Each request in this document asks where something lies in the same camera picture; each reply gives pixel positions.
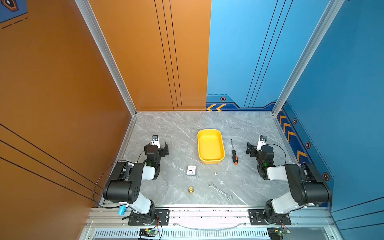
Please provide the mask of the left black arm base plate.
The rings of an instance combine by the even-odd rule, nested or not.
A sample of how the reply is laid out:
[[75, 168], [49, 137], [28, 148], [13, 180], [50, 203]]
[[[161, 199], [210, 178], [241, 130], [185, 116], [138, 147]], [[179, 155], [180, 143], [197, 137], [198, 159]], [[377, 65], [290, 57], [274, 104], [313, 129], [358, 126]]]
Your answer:
[[162, 226], [168, 226], [170, 220], [170, 210], [155, 209], [150, 210], [148, 214], [138, 214], [131, 211], [129, 226], [154, 226], [160, 221]]

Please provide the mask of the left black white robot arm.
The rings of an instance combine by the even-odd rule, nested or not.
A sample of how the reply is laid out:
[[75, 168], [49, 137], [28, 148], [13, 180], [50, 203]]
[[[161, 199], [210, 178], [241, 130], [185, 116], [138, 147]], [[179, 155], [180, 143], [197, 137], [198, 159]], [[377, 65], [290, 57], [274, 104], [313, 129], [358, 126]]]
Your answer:
[[169, 154], [169, 145], [161, 148], [154, 142], [144, 146], [144, 153], [147, 159], [143, 163], [116, 163], [103, 191], [105, 200], [119, 204], [120, 216], [131, 209], [122, 219], [132, 220], [133, 225], [151, 225], [157, 220], [155, 204], [141, 193], [141, 183], [158, 178], [161, 158]]

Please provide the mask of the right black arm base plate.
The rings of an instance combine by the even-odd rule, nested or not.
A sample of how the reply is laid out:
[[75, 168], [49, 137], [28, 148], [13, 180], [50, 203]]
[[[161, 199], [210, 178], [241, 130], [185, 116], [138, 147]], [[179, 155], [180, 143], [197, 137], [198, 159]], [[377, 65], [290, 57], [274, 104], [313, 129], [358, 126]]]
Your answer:
[[262, 209], [250, 209], [248, 210], [248, 214], [252, 226], [281, 226], [282, 224], [290, 226], [292, 224], [290, 216], [288, 214], [276, 214], [273, 211], [270, 213], [266, 213], [266, 211]]

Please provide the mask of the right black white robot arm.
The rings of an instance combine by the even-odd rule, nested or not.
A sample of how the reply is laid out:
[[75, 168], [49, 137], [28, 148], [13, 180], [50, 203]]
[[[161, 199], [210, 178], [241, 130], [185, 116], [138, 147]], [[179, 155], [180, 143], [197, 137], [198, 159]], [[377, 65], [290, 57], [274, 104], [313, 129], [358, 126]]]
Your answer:
[[284, 164], [275, 166], [274, 148], [266, 144], [247, 143], [246, 153], [257, 160], [260, 177], [267, 181], [285, 181], [289, 191], [266, 202], [262, 216], [275, 225], [289, 218], [291, 212], [308, 205], [332, 201], [332, 191], [314, 164]]

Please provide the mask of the black orange handled screwdriver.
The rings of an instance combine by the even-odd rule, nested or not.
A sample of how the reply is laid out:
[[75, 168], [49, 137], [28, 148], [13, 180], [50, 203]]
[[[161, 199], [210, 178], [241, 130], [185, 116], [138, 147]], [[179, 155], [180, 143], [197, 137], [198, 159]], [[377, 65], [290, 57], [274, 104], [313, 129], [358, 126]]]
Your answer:
[[231, 146], [232, 146], [232, 159], [233, 159], [233, 163], [234, 165], [237, 165], [238, 164], [238, 156], [237, 156], [237, 153], [236, 153], [236, 150], [234, 148], [234, 144], [233, 144], [233, 140], [231, 139]]

